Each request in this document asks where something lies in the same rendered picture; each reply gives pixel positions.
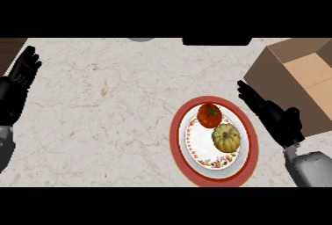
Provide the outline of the red tomato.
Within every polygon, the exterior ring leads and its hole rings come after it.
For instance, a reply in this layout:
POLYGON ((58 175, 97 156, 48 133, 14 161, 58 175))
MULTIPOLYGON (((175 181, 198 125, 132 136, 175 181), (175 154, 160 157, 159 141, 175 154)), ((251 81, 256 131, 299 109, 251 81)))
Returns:
POLYGON ((222 112, 216 105, 204 104, 198 109, 198 121, 206 128, 215 128, 222 123, 222 112))

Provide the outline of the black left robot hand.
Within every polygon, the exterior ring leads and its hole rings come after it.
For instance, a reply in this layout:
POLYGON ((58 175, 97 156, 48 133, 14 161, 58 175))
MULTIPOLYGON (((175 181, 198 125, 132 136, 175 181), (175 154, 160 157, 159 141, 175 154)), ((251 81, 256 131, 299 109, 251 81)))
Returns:
POLYGON ((29 46, 17 58, 10 74, 0 77, 0 126, 12 126, 21 117, 40 66, 36 48, 29 46))

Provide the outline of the red round placemat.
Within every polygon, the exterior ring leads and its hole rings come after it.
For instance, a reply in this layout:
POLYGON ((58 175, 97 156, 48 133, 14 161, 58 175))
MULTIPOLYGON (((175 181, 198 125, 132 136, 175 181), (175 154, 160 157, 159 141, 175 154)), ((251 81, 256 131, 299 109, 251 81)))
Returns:
POLYGON ((256 134, 254 126, 249 116, 246 115, 241 108, 225 98, 219 98, 215 96, 203 96, 198 98, 192 98, 179 108, 176 116, 172 121, 170 125, 170 132, 169 132, 169 142, 170 142, 170 149, 172 154, 175 157, 175 161, 178 163, 178 168, 181 169, 182 173, 191 180, 191 182, 198 186, 243 186, 244 183, 250 180, 259 162, 259 155, 260 155, 260 144, 259 144, 259 137, 256 134), (235 116, 241 120, 241 124, 244 125, 244 131, 247 133, 247 137, 250 138, 249 144, 249 156, 244 161, 244 166, 235 172, 232 176, 226 178, 212 178, 200 173, 194 166, 190 164, 188 159, 185 158, 185 154, 182 153, 181 147, 181 122, 185 119, 187 113, 190 110, 198 106, 200 104, 215 103, 225 106, 234 113, 235 116))

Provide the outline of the brown cardboard box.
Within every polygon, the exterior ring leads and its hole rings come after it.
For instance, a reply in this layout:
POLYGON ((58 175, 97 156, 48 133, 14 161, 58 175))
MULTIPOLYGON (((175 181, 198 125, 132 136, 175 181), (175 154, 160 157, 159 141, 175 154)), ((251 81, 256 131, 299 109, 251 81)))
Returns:
POLYGON ((268 46, 244 80, 285 110, 299 108, 305 137, 332 131, 332 38, 268 46))

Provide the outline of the white floral plate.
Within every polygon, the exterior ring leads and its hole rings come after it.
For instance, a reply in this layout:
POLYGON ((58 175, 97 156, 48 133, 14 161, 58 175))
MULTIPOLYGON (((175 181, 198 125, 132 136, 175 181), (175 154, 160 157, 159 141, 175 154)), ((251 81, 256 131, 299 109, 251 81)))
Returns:
POLYGON ((203 105, 194 106, 185 114, 179 127, 181 153, 200 175, 209 178, 223 179, 234 176, 246 165, 250 155, 250 136, 247 128, 237 113, 223 105, 216 104, 222 112, 221 127, 225 141, 240 143, 232 146, 237 149, 222 152, 216 147, 213 133, 216 128, 206 128, 198 121, 198 110, 203 105))

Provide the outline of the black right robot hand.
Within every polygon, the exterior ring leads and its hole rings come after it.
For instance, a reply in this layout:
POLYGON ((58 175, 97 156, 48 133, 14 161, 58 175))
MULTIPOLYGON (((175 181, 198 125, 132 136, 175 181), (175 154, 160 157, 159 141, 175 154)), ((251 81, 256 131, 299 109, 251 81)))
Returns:
POLYGON ((262 97, 244 81, 240 81, 238 85, 240 98, 259 117, 274 140, 284 148, 299 144, 306 139, 302 132, 300 110, 296 107, 284 110, 272 100, 262 97))

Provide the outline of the yellow-green small pumpkin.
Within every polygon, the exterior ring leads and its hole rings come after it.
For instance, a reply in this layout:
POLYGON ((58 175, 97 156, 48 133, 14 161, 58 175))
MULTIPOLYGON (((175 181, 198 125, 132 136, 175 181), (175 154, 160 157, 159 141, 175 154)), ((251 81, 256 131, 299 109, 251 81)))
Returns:
POLYGON ((223 153, 232 153, 241 146, 241 133, 232 124, 221 124, 213 131, 215 146, 223 153))

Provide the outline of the black flat object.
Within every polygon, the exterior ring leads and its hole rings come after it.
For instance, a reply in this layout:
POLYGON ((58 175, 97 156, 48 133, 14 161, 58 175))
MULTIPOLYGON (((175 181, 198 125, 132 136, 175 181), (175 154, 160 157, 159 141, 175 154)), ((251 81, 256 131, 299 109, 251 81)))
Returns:
POLYGON ((187 46, 249 46, 251 41, 251 38, 185 38, 184 44, 187 46))

